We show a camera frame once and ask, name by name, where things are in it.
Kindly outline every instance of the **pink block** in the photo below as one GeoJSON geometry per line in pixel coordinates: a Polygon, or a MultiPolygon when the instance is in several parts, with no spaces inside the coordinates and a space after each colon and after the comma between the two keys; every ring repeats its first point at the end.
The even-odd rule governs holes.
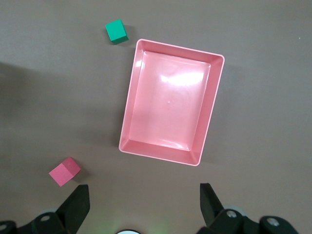
{"type": "Polygon", "coordinates": [[[72,179],[80,170],[80,167],[76,164],[73,158],[69,157],[59,166],[50,171],[49,174],[58,183],[59,186],[63,186],[70,179],[72,179]]]}

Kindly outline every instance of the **pink plastic bin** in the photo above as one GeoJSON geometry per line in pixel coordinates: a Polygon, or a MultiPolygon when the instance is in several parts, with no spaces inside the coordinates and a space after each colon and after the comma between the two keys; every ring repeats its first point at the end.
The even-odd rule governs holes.
{"type": "Polygon", "coordinates": [[[119,149],[197,166],[223,64],[222,55],[140,39],[119,149]]]}

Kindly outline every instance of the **pink tray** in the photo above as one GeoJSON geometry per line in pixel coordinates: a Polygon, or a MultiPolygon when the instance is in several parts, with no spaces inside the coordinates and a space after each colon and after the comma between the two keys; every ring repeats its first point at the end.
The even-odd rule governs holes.
{"type": "Polygon", "coordinates": [[[119,149],[197,166],[223,64],[222,55],[140,39],[119,149]]]}

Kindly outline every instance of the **teal block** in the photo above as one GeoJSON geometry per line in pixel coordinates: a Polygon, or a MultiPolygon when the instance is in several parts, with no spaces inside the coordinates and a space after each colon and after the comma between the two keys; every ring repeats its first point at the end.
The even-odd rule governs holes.
{"type": "Polygon", "coordinates": [[[125,26],[123,25],[121,19],[108,23],[105,27],[112,43],[119,44],[129,40],[125,26]]]}

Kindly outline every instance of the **black object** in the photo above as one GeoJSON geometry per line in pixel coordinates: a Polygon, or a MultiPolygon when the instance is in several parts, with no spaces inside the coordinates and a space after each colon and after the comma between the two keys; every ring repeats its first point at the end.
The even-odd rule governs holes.
{"type": "Polygon", "coordinates": [[[298,234],[282,218],[264,216],[256,223],[237,211],[224,209],[209,183],[200,184],[200,209],[207,226],[197,234],[298,234]]]}
{"type": "Polygon", "coordinates": [[[41,214],[19,228],[14,221],[1,221],[0,234],[76,234],[89,210],[88,185],[79,185],[55,213],[41,214]]]}

